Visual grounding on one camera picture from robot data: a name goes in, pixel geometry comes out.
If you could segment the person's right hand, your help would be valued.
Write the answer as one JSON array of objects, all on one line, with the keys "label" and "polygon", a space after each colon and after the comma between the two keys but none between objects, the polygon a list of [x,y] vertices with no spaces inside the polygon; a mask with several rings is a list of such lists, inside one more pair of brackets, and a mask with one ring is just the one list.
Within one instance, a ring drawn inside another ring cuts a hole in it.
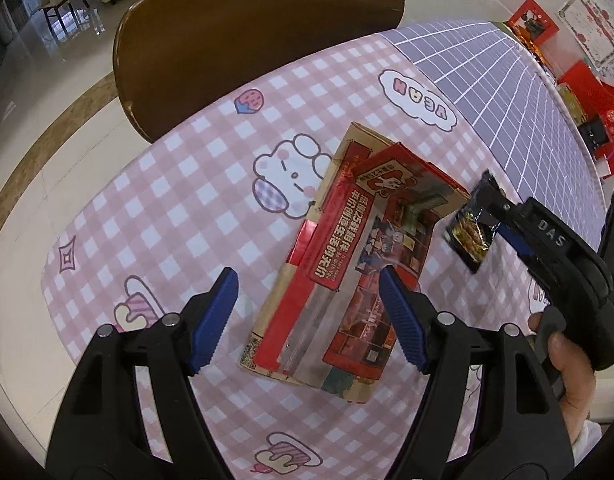
[{"label": "person's right hand", "polygon": [[564,393],[560,406],[570,442],[574,443],[590,412],[596,387],[594,370],[582,349],[561,332],[550,335],[548,352],[562,376]]}]

